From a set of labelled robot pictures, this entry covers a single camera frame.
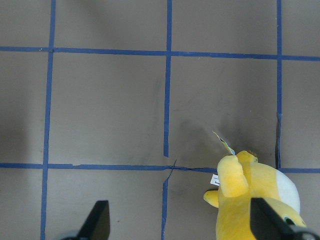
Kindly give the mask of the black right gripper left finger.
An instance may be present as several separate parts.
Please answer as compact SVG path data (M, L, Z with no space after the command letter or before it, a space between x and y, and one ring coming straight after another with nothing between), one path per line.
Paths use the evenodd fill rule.
M108 240L111 234L108 200L95 202L81 228L73 235L61 235L58 240Z

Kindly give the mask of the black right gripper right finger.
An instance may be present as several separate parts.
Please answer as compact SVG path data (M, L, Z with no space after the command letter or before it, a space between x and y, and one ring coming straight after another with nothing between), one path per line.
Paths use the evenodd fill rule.
M264 198L250 200L250 230L257 240L318 240L307 227L287 223Z

